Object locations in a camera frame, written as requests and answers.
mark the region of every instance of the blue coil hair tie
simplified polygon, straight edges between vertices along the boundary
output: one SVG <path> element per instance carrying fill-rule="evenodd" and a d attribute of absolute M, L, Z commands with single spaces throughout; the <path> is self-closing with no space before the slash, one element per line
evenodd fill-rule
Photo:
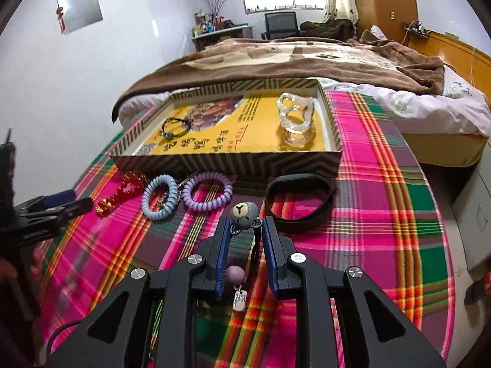
<path fill-rule="evenodd" d="M 153 192 L 155 189 L 160 185 L 160 184 L 167 184 L 169 187 L 169 194 L 167 196 L 167 201 L 165 202 L 165 205 L 162 209 L 158 211 L 153 211 L 150 209 L 150 197 L 152 196 Z M 159 175 L 158 177 L 155 177 L 148 187 L 145 189 L 145 192 L 143 192 L 143 197 L 141 199 L 141 209 L 143 211 L 143 214 L 151 220 L 161 220 L 169 214 L 172 213 L 174 208 L 177 205 L 177 197 L 178 197 L 178 189 L 177 189 L 177 183 L 176 180 L 173 179 L 170 175 L 167 174 L 162 174 Z"/>

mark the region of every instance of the brown blanket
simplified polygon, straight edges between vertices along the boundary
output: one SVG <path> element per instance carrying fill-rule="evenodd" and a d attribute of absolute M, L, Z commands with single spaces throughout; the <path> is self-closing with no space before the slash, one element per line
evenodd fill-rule
<path fill-rule="evenodd" d="M 128 98 L 212 83 L 266 78 L 328 77 L 373 84 L 415 94 L 442 94 L 444 69 L 396 41 L 365 31 L 346 43 L 320 38 L 279 40 L 228 39 L 157 69 L 129 88 L 116 102 L 112 121 Z"/>

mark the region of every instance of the striped box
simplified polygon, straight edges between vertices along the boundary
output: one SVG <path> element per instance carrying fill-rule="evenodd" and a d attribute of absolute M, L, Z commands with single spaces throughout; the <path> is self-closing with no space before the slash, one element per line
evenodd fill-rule
<path fill-rule="evenodd" d="M 220 98 L 242 94 L 303 93 L 316 97 L 325 112 L 323 116 L 332 130 L 333 148 L 330 151 L 275 151 L 275 152 L 217 152 L 189 153 L 185 155 L 142 155 L 144 140 L 161 124 L 167 112 L 175 107 L 211 102 Z M 119 170 L 141 171 L 145 174 L 171 174 L 180 176 L 194 171 L 218 171 L 277 177 L 285 174 L 316 173 L 327 178 L 337 175 L 342 144 L 327 92 L 316 79 L 263 79 L 212 84 L 185 92 L 171 94 L 163 104 L 152 108 L 131 127 L 111 152 Z"/>

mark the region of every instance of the red beaded bracelet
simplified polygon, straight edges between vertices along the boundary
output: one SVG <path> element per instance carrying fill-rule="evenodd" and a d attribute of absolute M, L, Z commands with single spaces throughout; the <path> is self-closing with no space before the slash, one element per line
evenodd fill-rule
<path fill-rule="evenodd" d="M 121 187 L 116 190 L 113 196 L 102 199 L 96 206 L 95 212 L 99 217 L 104 217 L 110 214 L 120 204 L 133 199 L 134 197 L 141 195 L 145 188 L 145 176 L 143 174 L 128 173 L 123 175 L 123 183 Z M 132 189 L 125 191 L 125 189 L 133 185 Z"/>

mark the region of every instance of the rectangular metal charm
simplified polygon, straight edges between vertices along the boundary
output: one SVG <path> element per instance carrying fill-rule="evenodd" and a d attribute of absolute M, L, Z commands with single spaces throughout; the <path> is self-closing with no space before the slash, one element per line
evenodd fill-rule
<path fill-rule="evenodd" d="M 235 292 L 234 304 L 232 309 L 235 311 L 243 312 L 246 309 L 247 292 L 245 290 L 238 290 Z"/>

